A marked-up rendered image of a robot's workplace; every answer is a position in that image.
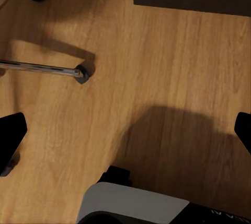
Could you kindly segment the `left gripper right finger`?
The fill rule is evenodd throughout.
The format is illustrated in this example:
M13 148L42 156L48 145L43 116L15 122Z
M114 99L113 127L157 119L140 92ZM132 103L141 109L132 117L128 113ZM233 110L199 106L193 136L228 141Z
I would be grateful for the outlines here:
M251 154L251 114L240 112L234 130Z

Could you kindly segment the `swivel chair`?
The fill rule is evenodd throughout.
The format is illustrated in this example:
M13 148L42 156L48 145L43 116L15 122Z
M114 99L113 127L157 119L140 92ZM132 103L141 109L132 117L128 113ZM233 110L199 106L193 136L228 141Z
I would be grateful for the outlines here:
M0 0L0 10L8 3L8 1L9 0ZM33 0L33 1L41 2L43 0ZM81 85L87 82L91 76L91 74L82 65L77 65L74 69L72 69L72 68L0 60L0 68L72 76ZM8 174L10 174L10 172L12 171L12 167L14 165L15 161L11 158L9 160L9 163L5 167L3 173L0 176L7 176Z

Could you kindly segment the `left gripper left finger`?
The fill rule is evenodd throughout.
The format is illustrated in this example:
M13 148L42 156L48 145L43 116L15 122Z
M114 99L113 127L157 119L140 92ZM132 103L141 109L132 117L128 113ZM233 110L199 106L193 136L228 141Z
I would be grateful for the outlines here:
M26 132L27 124L21 112L0 119L0 175L17 150Z

